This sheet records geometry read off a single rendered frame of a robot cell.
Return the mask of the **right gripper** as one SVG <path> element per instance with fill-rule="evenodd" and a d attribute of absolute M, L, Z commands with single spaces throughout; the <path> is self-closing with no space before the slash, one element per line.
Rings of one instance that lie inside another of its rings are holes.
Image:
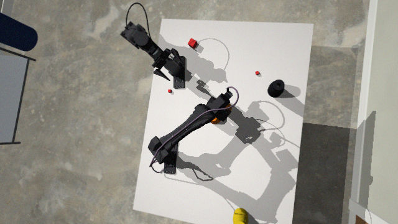
<path fill-rule="evenodd" d="M 230 96 L 229 94 L 227 94 L 227 92 L 226 92 L 224 95 L 226 95 L 226 96 L 228 97 L 228 99 L 231 98 L 231 96 Z M 215 99 L 216 99 L 216 98 L 215 98 L 214 96 L 212 96 L 212 97 L 208 100 L 206 106 L 207 106 L 210 102 L 213 102 Z M 220 120 L 220 121 L 225 121 L 225 119 L 229 116 L 230 113 L 231 113 L 231 110 L 229 110 L 229 109 L 228 109 L 228 110 L 219 111 L 219 112 L 218 112 L 218 115 L 216 116 L 216 118 L 217 118 L 218 120 Z"/>

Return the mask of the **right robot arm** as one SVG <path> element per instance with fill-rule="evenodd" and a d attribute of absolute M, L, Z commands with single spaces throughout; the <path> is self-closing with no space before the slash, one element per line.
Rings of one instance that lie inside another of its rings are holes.
<path fill-rule="evenodd" d="M 199 118 L 197 117 L 208 110 L 225 108 L 227 105 L 230 104 L 230 100 L 226 95 L 220 94 L 219 96 L 213 102 L 210 102 L 207 106 L 202 103 L 196 105 L 195 111 L 193 111 L 189 118 L 179 127 L 174 129 L 171 133 L 161 138 L 155 136 L 150 140 L 147 148 L 150 150 L 153 156 L 155 156 L 158 148 L 163 145 L 163 147 L 158 151 L 155 158 L 159 164 L 164 163 L 164 173 L 175 173 L 178 142 L 194 130 L 200 129 L 205 124 L 212 122 L 218 115 L 218 112 L 222 110 L 210 111 Z"/>

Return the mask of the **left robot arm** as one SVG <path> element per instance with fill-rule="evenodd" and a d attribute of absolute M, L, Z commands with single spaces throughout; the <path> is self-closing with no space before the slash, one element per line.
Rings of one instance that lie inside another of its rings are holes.
<path fill-rule="evenodd" d="M 133 46 L 137 49 L 139 47 L 148 52 L 148 50 L 153 46 L 151 43 L 150 37 L 147 35 L 147 32 L 140 24 L 133 25 L 130 21 L 127 25 L 128 30 L 125 29 L 121 32 L 121 36 L 123 36 L 127 41 L 129 41 Z M 138 45 L 139 44 L 139 45 Z M 152 55 L 156 58 L 161 55 L 161 51 L 157 49 Z M 172 60 L 171 58 L 167 57 L 165 60 L 167 63 L 164 65 L 169 73 L 174 77 L 174 89 L 176 88 L 185 88 L 185 57 L 180 56 L 182 63 L 180 63 L 175 57 Z M 175 82 L 176 81 L 176 82 Z"/>

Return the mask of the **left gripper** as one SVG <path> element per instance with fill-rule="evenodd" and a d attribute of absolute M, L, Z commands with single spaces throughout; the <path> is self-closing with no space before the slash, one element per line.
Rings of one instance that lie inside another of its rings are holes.
<path fill-rule="evenodd" d="M 178 51 L 177 50 L 175 50 L 174 48 L 172 48 L 171 50 L 169 50 L 169 49 L 165 49 L 164 51 L 158 46 L 158 45 L 156 45 L 157 46 L 157 48 L 162 52 L 162 54 L 159 56 L 159 57 L 155 57 L 155 56 L 153 56 L 152 54 L 156 51 L 156 49 L 155 49 L 155 47 L 154 46 L 152 46 L 149 50 L 148 50 L 148 54 L 154 59 L 154 63 L 152 64 L 152 66 L 155 68 L 158 68 L 158 69 L 156 69 L 155 71 L 154 71 L 154 74 L 156 74 L 156 75 L 158 75 L 158 76 L 161 76 L 161 77 L 164 77 L 165 79 L 167 79 L 168 81 L 170 81 L 169 80 L 169 78 L 162 72 L 162 71 L 160 71 L 160 69 L 167 63 L 165 60 L 166 60 L 166 58 L 172 53 L 174 56 L 175 56 L 175 58 L 180 62 L 180 63 L 182 63 L 183 65 L 184 65 L 184 63 L 182 62 L 182 60 L 181 60 L 181 58 L 180 58 L 180 56 L 179 56 L 179 54 L 178 54 Z M 177 56 L 178 55 L 178 56 Z M 162 75 L 161 75 L 162 74 Z"/>

